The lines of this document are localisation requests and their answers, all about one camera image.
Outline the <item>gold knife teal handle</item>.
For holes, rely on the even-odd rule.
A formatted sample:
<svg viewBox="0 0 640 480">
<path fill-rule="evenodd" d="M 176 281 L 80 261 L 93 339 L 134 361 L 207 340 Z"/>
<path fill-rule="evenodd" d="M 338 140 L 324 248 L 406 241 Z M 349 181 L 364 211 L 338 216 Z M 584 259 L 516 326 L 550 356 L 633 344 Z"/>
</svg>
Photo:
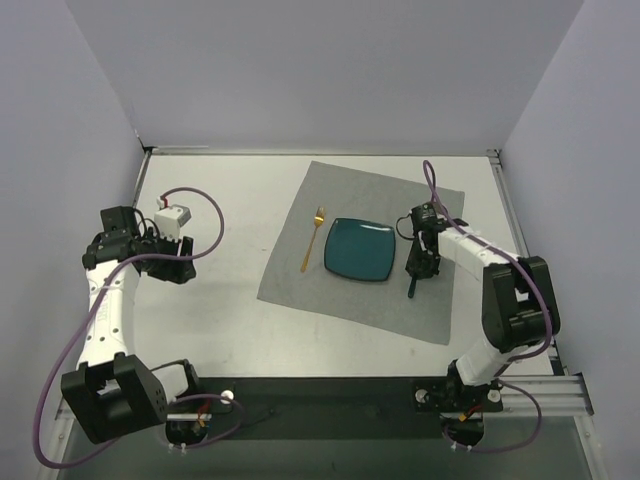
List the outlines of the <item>gold knife teal handle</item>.
<svg viewBox="0 0 640 480">
<path fill-rule="evenodd" d="M 417 277 L 416 276 L 412 276 L 411 277 L 411 281 L 409 284 L 409 288 L 408 288 L 408 292 L 407 292 L 407 296 L 409 299 L 413 299 L 415 292 L 416 292 L 416 287 L 417 287 Z"/>
</svg>

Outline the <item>grey cloth placemat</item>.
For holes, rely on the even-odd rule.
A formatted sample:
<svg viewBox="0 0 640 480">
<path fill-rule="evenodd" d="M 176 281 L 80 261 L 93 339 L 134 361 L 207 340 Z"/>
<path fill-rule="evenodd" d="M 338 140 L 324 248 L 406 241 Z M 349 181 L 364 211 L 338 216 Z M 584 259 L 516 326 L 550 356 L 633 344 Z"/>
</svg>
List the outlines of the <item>grey cloth placemat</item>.
<svg viewBox="0 0 640 480">
<path fill-rule="evenodd" d="M 446 345 L 450 341 L 455 268 L 442 262 L 440 273 L 417 284 L 407 296 L 411 278 L 405 270 L 411 244 L 411 208 L 425 203 L 425 182 L 312 162 L 287 214 L 258 289 L 258 299 L 294 309 L 330 315 L 375 328 Z M 314 230 L 317 209 L 326 209 L 305 273 L 300 267 Z M 328 272 L 324 247 L 339 217 L 391 226 L 396 252 L 385 282 L 359 282 Z"/>
</svg>

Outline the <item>teal square plate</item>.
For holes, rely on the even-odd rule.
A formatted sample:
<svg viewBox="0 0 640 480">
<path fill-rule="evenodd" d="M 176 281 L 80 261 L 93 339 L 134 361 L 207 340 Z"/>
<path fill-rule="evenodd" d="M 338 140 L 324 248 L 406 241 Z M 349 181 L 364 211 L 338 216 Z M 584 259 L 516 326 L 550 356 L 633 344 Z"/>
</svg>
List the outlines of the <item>teal square plate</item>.
<svg viewBox="0 0 640 480">
<path fill-rule="evenodd" d="M 339 217 L 331 225 L 324 247 L 325 269 L 359 282 L 385 282 L 391 275 L 396 252 L 391 226 Z"/>
</svg>

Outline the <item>gold fork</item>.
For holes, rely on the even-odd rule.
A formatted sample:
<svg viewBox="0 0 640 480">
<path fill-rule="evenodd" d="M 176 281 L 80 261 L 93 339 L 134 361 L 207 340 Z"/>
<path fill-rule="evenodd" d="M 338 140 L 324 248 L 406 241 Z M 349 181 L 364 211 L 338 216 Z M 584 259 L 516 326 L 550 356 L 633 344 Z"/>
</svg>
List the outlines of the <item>gold fork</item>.
<svg viewBox="0 0 640 480">
<path fill-rule="evenodd" d="M 325 216 L 326 216 L 326 209 L 324 207 L 320 206 L 317 209 L 316 214 L 315 214 L 314 219 L 313 219 L 314 230 L 313 230 L 313 233 L 311 235 L 311 239 L 309 241 L 308 248 L 306 250 L 304 259 L 303 259 L 301 267 L 300 267 L 300 272 L 301 273 L 305 273 L 307 268 L 308 268 L 308 264 L 309 264 L 310 256 L 311 256 L 311 253 L 312 253 L 312 250 L 313 250 L 313 246 L 314 246 L 314 242 L 315 242 L 315 239 L 316 239 L 316 235 L 318 233 L 319 228 L 324 224 Z"/>
</svg>

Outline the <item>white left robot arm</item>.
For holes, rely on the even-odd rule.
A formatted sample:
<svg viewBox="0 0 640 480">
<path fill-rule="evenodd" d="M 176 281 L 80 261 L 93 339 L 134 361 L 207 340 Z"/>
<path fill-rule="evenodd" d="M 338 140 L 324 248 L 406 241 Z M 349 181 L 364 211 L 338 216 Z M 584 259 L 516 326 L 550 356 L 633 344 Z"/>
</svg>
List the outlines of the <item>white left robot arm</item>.
<svg viewBox="0 0 640 480">
<path fill-rule="evenodd" d="M 103 230 L 82 257 L 96 313 L 86 328 L 76 369 L 61 378 L 61 392 L 94 444 L 165 423 L 169 402 L 190 411 L 203 398 L 203 386 L 189 361 L 152 370 L 133 349 L 141 276 L 177 285 L 196 276 L 188 258 L 193 240 L 180 235 L 191 212 L 181 205 L 163 207 L 144 228 L 138 225 L 137 212 L 127 206 L 101 211 Z"/>
</svg>

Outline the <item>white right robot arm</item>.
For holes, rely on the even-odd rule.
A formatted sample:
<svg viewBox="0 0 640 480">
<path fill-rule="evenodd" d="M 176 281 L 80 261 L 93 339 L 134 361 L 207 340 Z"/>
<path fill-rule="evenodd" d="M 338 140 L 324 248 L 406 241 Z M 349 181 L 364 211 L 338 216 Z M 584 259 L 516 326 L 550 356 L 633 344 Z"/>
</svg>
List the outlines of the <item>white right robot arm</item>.
<svg viewBox="0 0 640 480">
<path fill-rule="evenodd" d="M 437 276 L 443 260 L 454 262 L 480 282 L 482 334 L 451 364 L 443 384 L 446 401 L 464 408 L 514 362 L 535 358 L 560 330 L 557 301 L 546 261 L 522 257 L 490 244 L 460 219 L 412 221 L 405 270 L 408 296 L 417 283 Z"/>
</svg>

